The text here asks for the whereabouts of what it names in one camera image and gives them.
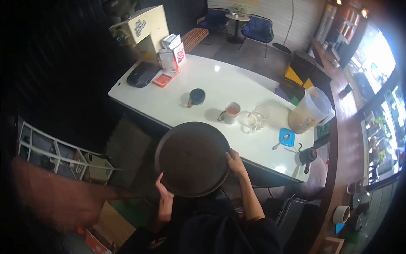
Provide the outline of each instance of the brown round tray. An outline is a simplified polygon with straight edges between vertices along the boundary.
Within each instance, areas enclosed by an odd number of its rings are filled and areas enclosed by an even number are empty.
[[[230,170],[225,152],[230,146],[215,127],[202,122],[175,126],[161,139],[155,168],[161,182],[175,195],[195,198],[217,189]]]

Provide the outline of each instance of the plastic pitcher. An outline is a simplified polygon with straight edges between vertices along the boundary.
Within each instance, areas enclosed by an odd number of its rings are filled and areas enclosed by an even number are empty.
[[[287,117],[287,123],[296,134],[302,134],[313,126],[325,125],[335,116],[327,96],[317,87],[305,90],[303,99]]]

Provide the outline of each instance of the wooden bench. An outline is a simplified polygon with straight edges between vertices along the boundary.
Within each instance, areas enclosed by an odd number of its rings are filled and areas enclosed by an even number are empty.
[[[181,37],[185,53],[192,51],[197,44],[199,44],[206,36],[209,35],[209,30],[205,28],[194,28],[187,34]]]

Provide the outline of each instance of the white table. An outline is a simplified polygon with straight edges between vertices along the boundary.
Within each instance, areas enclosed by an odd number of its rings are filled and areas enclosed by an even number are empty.
[[[242,44],[243,40],[241,38],[238,38],[238,30],[240,26],[240,21],[250,21],[250,17],[246,16],[243,17],[242,15],[238,15],[237,17],[233,17],[231,14],[226,14],[226,17],[235,20],[235,26],[234,26],[234,36],[233,37],[227,37],[227,41],[232,44]]]
[[[230,147],[246,161],[296,181],[307,181],[309,174],[304,173],[305,166],[300,165],[296,151],[299,142],[303,149],[313,146],[314,128],[295,135],[293,147],[281,145],[275,151],[271,150],[279,141],[280,128],[289,128],[287,115],[295,107],[273,93],[278,82],[228,63],[188,54],[180,66],[181,73],[165,88],[154,84],[135,88],[129,86],[126,79],[136,65],[117,81],[108,93],[110,97],[170,128],[185,122],[210,124],[223,133]],[[189,93],[195,88],[203,89],[206,99],[201,105],[187,108]],[[241,106],[242,112],[234,125],[217,121],[228,102]],[[268,107],[269,122],[262,130],[246,133],[248,129],[241,123],[248,112],[260,104]]]

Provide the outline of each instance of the spoon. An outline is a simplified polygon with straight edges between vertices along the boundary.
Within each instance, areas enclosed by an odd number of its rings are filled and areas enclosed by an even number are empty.
[[[279,143],[277,143],[276,146],[272,147],[272,150],[276,150],[276,149],[278,148],[278,146],[279,146],[282,142],[284,142],[285,140],[288,140],[289,138],[290,138],[290,134],[289,134],[289,133],[286,133],[286,134],[283,136],[282,141],[279,142]]]

